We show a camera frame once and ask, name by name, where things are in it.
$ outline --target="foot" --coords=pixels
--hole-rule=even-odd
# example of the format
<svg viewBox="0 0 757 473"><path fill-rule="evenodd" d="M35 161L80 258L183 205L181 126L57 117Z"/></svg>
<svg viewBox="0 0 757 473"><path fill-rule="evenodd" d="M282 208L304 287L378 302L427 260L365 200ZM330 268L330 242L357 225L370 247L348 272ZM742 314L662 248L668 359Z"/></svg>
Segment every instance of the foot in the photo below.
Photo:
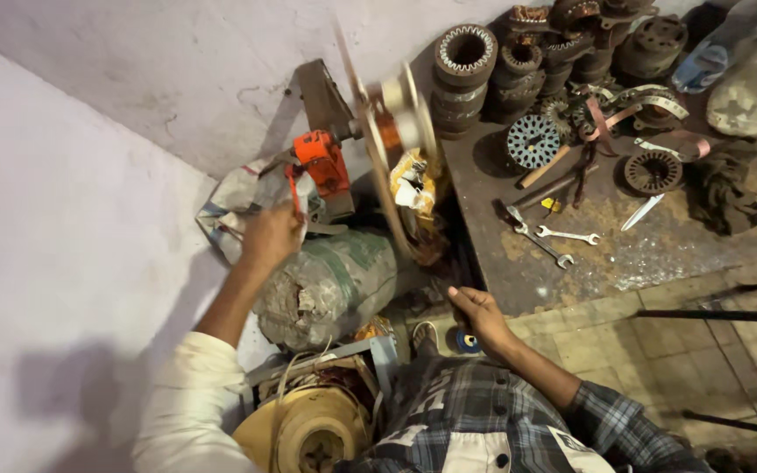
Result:
<svg viewBox="0 0 757 473"><path fill-rule="evenodd" d="M436 328L434 327L434 324L429 321L420 322L420 324L414 328L414 336L411 341L414 345L414 350L418 350L425 339L431 340L434 342L434 346L436 346Z"/></svg>

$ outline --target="hand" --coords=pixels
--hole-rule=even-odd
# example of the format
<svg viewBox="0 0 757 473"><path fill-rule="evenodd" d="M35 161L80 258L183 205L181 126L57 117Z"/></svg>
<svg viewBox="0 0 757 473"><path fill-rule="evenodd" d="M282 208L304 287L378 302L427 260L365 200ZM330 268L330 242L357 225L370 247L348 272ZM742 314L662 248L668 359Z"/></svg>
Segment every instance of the hand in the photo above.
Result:
<svg viewBox="0 0 757 473"><path fill-rule="evenodd" d="M253 267L272 271L289 254L300 250L302 217L296 213L293 201L259 212L247 224L241 260Z"/></svg>
<svg viewBox="0 0 757 473"><path fill-rule="evenodd" d="M462 287L448 288L448 297L466 314L466 321L457 321L478 339L478 344L490 358L503 360L506 350L520 340L507 327L504 315L489 292Z"/></svg>

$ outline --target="cloth rag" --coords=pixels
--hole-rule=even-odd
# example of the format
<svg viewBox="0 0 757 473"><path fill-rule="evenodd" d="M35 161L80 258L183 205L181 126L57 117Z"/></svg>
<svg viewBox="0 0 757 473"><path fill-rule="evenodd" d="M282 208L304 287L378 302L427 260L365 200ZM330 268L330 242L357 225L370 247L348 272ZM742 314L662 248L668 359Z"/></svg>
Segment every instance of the cloth rag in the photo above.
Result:
<svg viewBox="0 0 757 473"><path fill-rule="evenodd" d="M707 157L687 164L686 180L694 190L691 217L723 236L755 228L756 194L743 183L756 156L753 143L727 141L714 146Z"/></svg>

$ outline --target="tiled floor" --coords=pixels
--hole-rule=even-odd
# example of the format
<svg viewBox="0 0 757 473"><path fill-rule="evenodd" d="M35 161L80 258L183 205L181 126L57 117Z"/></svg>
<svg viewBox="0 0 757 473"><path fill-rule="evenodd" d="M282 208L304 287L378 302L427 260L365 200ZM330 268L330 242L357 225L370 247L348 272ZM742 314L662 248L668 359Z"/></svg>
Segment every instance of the tiled floor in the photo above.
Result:
<svg viewBox="0 0 757 473"><path fill-rule="evenodd" d="M757 322L633 318L639 309L693 308L701 296L757 283L757 263L561 310L511 318L510 329L579 377L645 405L657 424L693 445L757 448L757 434L683 419L681 409L757 423ZM726 310L757 310L757 293ZM434 320L451 350L454 322Z"/></svg>

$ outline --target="white sleeve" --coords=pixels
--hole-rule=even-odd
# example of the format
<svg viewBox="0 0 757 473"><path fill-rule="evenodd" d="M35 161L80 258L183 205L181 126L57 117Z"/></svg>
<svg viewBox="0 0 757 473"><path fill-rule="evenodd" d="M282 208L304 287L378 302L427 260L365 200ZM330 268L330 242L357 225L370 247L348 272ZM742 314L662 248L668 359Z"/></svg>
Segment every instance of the white sleeve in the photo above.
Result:
<svg viewBox="0 0 757 473"><path fill-rule="evenodd" d="M157 374L133 448L139 473L259 471L221 430L227 406L246 383L236 350L190 332Z"/></svg>

